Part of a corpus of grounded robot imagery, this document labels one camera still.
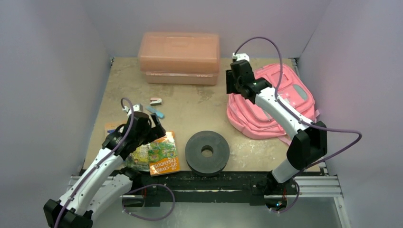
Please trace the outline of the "orange treehouse book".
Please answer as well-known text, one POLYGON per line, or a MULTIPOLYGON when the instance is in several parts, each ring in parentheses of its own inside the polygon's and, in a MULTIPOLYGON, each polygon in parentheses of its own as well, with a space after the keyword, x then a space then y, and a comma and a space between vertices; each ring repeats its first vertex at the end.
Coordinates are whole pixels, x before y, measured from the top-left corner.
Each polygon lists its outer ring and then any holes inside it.
POLYGON ((180 171, 180 163, 175 144, 175 134, 166 135, 148 144, 149 170, 151 176, 166 175, 180 171))

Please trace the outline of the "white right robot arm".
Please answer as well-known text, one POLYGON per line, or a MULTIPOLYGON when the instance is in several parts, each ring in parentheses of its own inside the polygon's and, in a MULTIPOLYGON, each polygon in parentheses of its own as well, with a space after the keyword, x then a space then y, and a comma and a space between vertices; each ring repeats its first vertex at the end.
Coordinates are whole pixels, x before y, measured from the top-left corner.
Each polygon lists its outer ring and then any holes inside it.
POLYGON ((279 193, 286 182, 327 154, 326 125, 297 112, 266 79, 256 79, 248 60, 233 61, 226 71, 227 93, 241 95, 282 126, 291 138, 286 159, 269 172, 267 188, 279 193))

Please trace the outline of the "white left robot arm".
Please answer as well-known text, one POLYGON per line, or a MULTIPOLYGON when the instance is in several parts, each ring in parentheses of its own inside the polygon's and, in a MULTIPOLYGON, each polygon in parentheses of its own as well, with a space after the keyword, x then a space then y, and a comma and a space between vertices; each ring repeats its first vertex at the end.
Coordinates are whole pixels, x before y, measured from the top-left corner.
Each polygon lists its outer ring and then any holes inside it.
POLYGON ((78 181, 58 200, 49 199, 45 203, 43 210, 49 227, 90 228, 115 199, 141 190, 142 182, 133 171, 121 170, 109 184, 104 184, 130 153, 166 134, 156 114, 129 112, 128 116, 126 124, 106 137, 78 181))

